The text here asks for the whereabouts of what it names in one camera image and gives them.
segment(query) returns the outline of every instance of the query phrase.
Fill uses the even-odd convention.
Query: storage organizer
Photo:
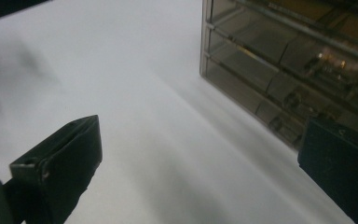
[[[204,0],[200,73],[293,148],[309,116],[358,132],[358,1]]]

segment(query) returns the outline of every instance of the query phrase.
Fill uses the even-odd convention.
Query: plastic case
[[[200,73],[291,147],[308,117],[358,132],[358,1],[204,0]]]

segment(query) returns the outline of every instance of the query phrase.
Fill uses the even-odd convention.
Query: dark object
[[[330,120],[310,119],[298,162],[358,223],[358,133]]]
[[[63,223],[101,161],[98,116],[66,124],[10,164],[13,178],[0,183],[0,224]]]
[[[0,17],[47,1],[48,0],[0,0]]]

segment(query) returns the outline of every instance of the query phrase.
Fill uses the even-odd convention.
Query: white table
[[[98,114],[67,223],[352,223],[296,153],[199,75],[201,0],[53,1],[0,20],[0,179]]]

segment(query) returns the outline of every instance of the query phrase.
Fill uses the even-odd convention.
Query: transparent plastic drawer
[[[319,116],[331,104],[317,91],[313,91],[283,73],[272,79],[268,87],[268,94],[279,101],[282,108],[290,111],[303,122],[309,116]]]
[[[225,92],[228,96],[243,105],[247,110],[254,113],[263,96],[258,94],[249,86],[243,84],[237,77],[229,73],[220,64],[207,59],[207,70],[205,77],[210,80],[217,88]]]
[[[310,37],[289,44],[281,64],[316,90],[358,109],[358,60]]]
[[[230,17],[238,10],[237,3],[231,0],[208,0],[208,12],[206,19],[211,22],[221,21]]]
[[[328,14],[335,6],[321,0],[270,0],[277,7],[285,8],[311,21],[317,21]]]
[[[278,73],[278,69],[260,61],[215,32],[211,32],[210,42],[208,53],[211,58],[220,62],[243,82],[261,91],[267,89],[272,78]]]
[[[337,119],[337,122],[358,132],[358,116],[352,112],[344,111]]]
[[[211,26],[219,33],[277,63],[286,45],[297,31],[281,25],[247,7],[238,5],[231,14],[213,20]]]
[[[264,101],[255,113],[268,128],[280,137],[286,144],[298,148],[304,131],[304,125],[275,104]]]

